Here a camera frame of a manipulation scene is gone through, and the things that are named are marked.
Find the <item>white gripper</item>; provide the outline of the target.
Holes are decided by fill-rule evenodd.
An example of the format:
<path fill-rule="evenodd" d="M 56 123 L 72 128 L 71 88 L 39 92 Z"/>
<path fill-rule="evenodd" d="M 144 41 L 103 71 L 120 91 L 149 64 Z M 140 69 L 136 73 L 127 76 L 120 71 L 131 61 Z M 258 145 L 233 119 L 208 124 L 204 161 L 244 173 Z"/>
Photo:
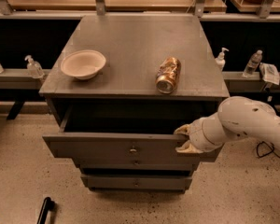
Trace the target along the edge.
<path fill-rule="evenodd" d="M 203 130 L 204 121 L 205 118 L 196 119 L 190 125 L 184 124 L 175 129 L 174 134 L 183 134 L 189 136 L 188 141 L 186 141 L 181 147 L 177 147 L 175 149 L 177 153 L 199 154 L 211 152 L 223 146 L 222 142 L 215 144 L 206 137 Z"/>

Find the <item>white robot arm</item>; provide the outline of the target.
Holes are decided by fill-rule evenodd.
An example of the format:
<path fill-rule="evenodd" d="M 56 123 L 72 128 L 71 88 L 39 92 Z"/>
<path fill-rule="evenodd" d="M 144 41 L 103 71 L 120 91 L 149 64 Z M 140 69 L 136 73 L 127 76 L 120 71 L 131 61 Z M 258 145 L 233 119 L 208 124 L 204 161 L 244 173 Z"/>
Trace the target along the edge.
<path fill-rule="evenodd" d="M 180 126 L 175 134 L 189 138 L 175 149 L 177 153 L 211 152 L 247 137 L 271 143 L 280 151 L 280 117 L 270 105 L 243 96 L 225 99 L 216 113 Z"/>

